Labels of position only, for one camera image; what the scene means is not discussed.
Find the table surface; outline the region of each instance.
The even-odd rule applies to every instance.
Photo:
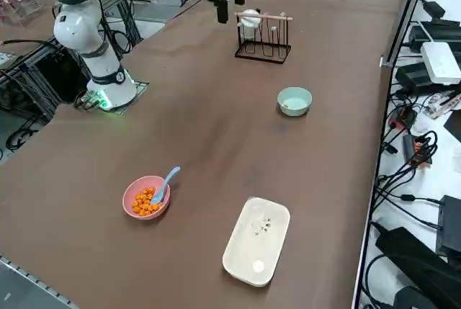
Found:
[[[446,10],[444,19],[461,21],[461,10],[458,7],[461,0],[427,0],[436,1]],[[422,4],[419,2],[416,5],[415,12],[412,17],[413,21],[430,21],[431,17],[424,11]],[[408,41],[408,28],[406,38],[403,42]],[[406,66],[412,63],[422,62],[421,56],[417,57],[417,53],[412,53],[408,48],[402,48],[397,60],[397,67]],[[393,86],[392,92],[401,88],[399,85]],[[418,102],[422,103],[426,97],[419,98]],[[393,194],[413,194],[416,197],[430,197],[440,200],[444,195],[457,197],[461,199],[460,186],[461,174],[456,172],[453,155],[461,154],[461,143],[451,135],[444,124],[448,120],[451,113],[443,115],[436,120],[431,120],[424,114],[420,114],[416,120],[415,127],[412,129],[414,135],[418,135],[418,130],[433,130],[438,135],[438,150],[433,156],[433,164],[430,168],[419,169],[416,172],[415,178],[399,187]],[[388,136],[390,140],[396,131],[393,131]],[[380,162],[380,174],[391,174],[397,171],[403,164],[402,152],[402,136],[399,136],[393,145],[398,149],[395,156],[384,153]],[[407,211],[414,214],[416,217],[431,223],[437,223],[439,217],[439,207],[431,205],[428,202],[402,202],[393,200]],[[436,231],[427,228],[418,223],[414,219],[407,216],[397,208],[393,207],[388,202],[383,202],[381,206],[373,214],[373,220],[379,220],[386,228],[397,228],[400,226],[408,229],[428,248],[435,251],[436,246]],[[367,263],[375,256],[381,254],[381,251],[375,246],[376,239],[379,235],[372,228],[369,244],[367,247]],[[402,272],[387,259],[377,262],[370,271],[370,291],[377,300],[385,303],[393,303],[395,294],[404,286],[413,285],[407,277],[402,276]],[[367,302],[365,296],[362,296],[364,302]]]
[[[399,2],[247,0],[294,17],[276,65],[234,58],[236,25],[202,1],[124,59],[150,83],[125,115],[61,106],[1,168],[0,251],[81,308],[349,306],[387,92],[378,63]],[[277,113],[287,86],[312,92],[307,116]],[[168,211],[128,217],[131,181],[174,166]],[[251,196],[292,217],[260,289],[221,265]]]

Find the white plastic tray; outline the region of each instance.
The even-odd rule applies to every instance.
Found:
[[[258,197],[248,199],[224,251],[224,269],[250,285],[267,285],[274,276],[289,223],[290,212],[285,206]]]

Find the white cup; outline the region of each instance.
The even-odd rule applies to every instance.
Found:
[[[245,10],[243,14],[259,15],[259,13],[253,9]],[[243,39],[254,39],[258,32],[258,27],[261,24],[261,19],[258,17],[242,17],[240,22],[242,24],[240,29],[241,37]]]

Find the light blue bowl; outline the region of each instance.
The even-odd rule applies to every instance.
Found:
[[[312,94],[301,87],[288,87],[277,97],[280,109],[288,116],[304,115],[312,103]]]

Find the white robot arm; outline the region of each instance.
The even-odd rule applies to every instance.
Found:
[[[136,86],[121,66],[112,46],[98,33],[102,11],[97,0],[59,0],[63,3],[56,16],[54,35],[64,47],[76,51],[92,78],[89,91],[102,98],[100,108],[111,110],[129,104],[136,96]]]

